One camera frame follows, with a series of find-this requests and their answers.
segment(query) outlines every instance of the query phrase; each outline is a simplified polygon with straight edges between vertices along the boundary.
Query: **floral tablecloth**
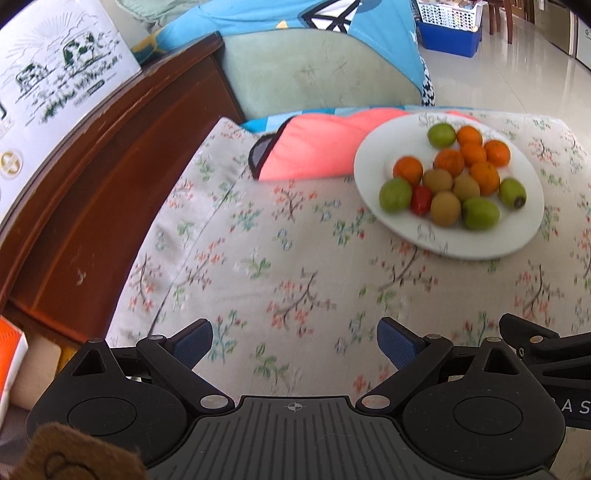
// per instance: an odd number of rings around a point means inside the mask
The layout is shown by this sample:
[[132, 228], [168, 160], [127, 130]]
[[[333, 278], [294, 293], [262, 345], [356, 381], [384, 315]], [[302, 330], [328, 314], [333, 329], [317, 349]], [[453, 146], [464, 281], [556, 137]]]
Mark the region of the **floral tablecloth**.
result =
[[[461, 262], [430, 254], [375, 221], [352, 178], [257, 183], [256, 136], [221, 120], [155, 219], [108, 334], [112, 346], [171, 336], [199, 317], [214, 341], [196, 367], [245, 394], [355, 401], [394, 372], [375, 340], [389, 315], [461, 345], [496, 335], [506, 312], [561, 335], [591, 329], [591, 166], [561, 121], [472, 112], [520, 148], [540, 176], [545, 214], [511, 256]], [[591, 435], [569, 430], [554, 464], [591, 471]]]

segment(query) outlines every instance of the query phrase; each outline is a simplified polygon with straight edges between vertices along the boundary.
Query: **metal screw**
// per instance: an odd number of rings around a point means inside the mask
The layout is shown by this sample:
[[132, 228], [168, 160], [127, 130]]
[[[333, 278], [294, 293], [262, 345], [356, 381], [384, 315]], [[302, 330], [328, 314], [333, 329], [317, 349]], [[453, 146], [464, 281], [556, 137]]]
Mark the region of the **metal screw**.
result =
[[390, 406], [390, 401], [383, 395], [368, 395], [361, 399], [361, 404], [365, 408], [371, 408], [372, 410], [382, 410]]
[[217, 410], [224, 408], [228, 404], [228, 399], [222, 395], [208, 395], [201, 399], [201, 406], [208, 410]]

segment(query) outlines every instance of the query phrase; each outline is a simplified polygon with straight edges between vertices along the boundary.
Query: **blue fabric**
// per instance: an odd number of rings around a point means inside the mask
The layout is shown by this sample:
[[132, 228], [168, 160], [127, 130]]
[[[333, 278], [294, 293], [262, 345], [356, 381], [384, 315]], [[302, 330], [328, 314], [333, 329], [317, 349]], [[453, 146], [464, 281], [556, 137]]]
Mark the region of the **blue fabric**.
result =
[[[134, 47], [140, 63], [212, 32], [222, 37], [287, 28], [319, 28], [348, 34], [364, 42], [423, 91], [424, 70], [416, 42], [410, 0], [211, 0], [193, 7]], [[356, 9], [339, 27], [311, 21], [311, 11], [324, 8], [338, 20], [339, 11]]]
[[[264, 135], [267, 133], [275, 132], [288, 118], [292, 116], [301, 115], [302, 113], [328, 113], [329, 115], [337, 116], [349, 116], [357, 112], [369, 110], [371, 108], [380, 108], [377, 106], [363, 107], [363, 108], [323, 108], [318, 110], [300, 110], [298, 112], [281, 113], [279, 115], [272, 115], [266, 118], [258, 118], [256, 120], [250, 120], [242, 124], [242, 128], [248, 130], [253, 134]], [[432, 109], [438, 110], [472, 110], [470, 107], [461, 106], [439, 106], [439, 107], [422, 107], [418, 105], [397, 105], [394, 108], [406, 110], [407, 112], [415, 111], [429, 111]]]

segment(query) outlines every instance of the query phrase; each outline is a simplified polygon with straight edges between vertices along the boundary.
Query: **white floor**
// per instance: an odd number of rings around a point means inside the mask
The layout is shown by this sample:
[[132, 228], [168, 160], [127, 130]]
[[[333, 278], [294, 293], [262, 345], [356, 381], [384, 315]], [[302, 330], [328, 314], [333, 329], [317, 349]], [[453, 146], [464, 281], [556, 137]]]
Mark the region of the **white floor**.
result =
[[591, 70], [515, 19], [513, 45], [488, 33], [474, 58], [421, 49], [438, 105], [550, 115], [562, 119], [591, 153]]

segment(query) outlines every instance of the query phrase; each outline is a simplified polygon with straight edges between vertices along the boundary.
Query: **orange fruit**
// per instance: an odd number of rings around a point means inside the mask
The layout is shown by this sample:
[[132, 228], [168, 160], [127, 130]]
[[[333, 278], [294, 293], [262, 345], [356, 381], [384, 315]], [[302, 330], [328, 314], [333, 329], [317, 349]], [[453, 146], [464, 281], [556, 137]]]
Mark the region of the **orange fruit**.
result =
[[499, 189], [501, 178], [495, 166], [489, 162], [474, 163], [469, 170], [470, 176], [476, 180], [482, 196], [492, 195]]
[[466, 167], [470, 168], [474, 163], [486, 162], [486, 150], [477, 143], [464, 143], [460, 148], [460, 153], [464, 157]]
[[445, 148], [441, 150], [433, 161], [433, 168], [442, 168], [456, 178], [464, 171], [464, 157], [458, 150]]
[[399, 158], [392, 170], [394, 177], [401, 177], [413, 187], [421, 183], [423, 178], [423, 164], [415, 157]]
[[457, 131], [456, 140], [460, 146], [467, 143], [477, 143], [482, 145], [482, 134], [476, 128], [466, 125]]
[[495, 167], [506, 167], [511, 160], [511, 150], [500, 140], [489, 140], [484, 144], [486, 159]]

